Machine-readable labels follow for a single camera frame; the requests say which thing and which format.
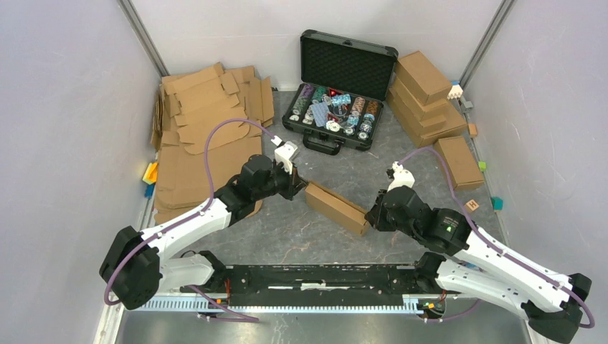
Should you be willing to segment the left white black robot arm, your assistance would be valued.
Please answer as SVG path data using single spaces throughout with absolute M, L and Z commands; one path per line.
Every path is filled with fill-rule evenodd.
M 293 200 L 308 185 L 290 161 L 253 155 L 240 173 L 214 192 L 203 204 L 151 228 L 118 231 L 99 270 L 106 283 L 106 305 L 122 304 L 134 310 L 157 292 L 188 285 L 201 285 L 208 292 L 220 290 L 225 273 L 210 258 L 195 254 L 175 256 L 206 235 L 245 219 L 258 201 L 274 195 Z

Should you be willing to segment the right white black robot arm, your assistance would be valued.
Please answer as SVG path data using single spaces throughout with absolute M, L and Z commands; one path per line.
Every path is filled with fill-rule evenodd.
M 478 298 L 519 316 L 538 334 L 570 343 L 582 323 L 592 281 L 539 265 L 491 237 L 459 211 L 431 208 L 408 186 L 381 190 L 366 220 L 378 231 L 400 231 L 427 252 L 414 283 Z

